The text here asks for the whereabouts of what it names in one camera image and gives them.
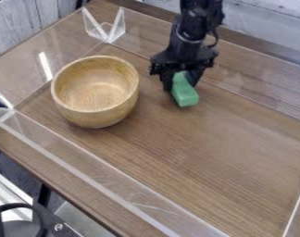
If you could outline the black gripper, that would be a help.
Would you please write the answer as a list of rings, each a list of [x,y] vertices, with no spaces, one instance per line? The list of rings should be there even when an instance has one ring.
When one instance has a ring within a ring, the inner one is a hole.
[[[188,58],[180,58],[171,50],[163,50],[149,58],[148,73],[159,75],[163,90],[169,92],[175,72],[188,71],[188,83],[193,87],[203,76],[204,70],[212,67],[218,55],[218,51],[206,46],[197,50],[195,56]]]

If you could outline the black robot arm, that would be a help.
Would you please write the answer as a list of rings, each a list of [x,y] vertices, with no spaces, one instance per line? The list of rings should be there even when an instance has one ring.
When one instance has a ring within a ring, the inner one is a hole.
[[[177,72],[185,73],[193,87],[219,55],[214,47],[219,40],[216,28],[224,19],[223,0],[179,0],[179,9],[167,47],[149,58],[149,74],[159,75],[164,91],[172,90]]]

